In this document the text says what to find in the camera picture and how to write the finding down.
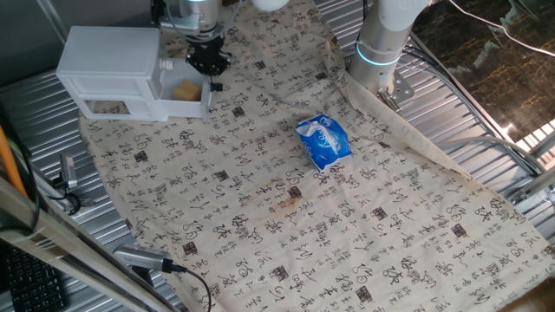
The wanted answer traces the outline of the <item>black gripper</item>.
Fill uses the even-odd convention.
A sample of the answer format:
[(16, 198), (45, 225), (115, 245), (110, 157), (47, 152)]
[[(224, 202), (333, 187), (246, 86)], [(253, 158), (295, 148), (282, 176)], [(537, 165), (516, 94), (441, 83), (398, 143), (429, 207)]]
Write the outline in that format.
[[(231, 64), (230, 53), (221, 51), (225, 39), (216, 36), (203, 42), (190, 41), (192, 51), (186, 57), (186, 62), (204, 76), (219, 76), (224, 73)], [(214, 60), (212, 65), (207, 60)]]

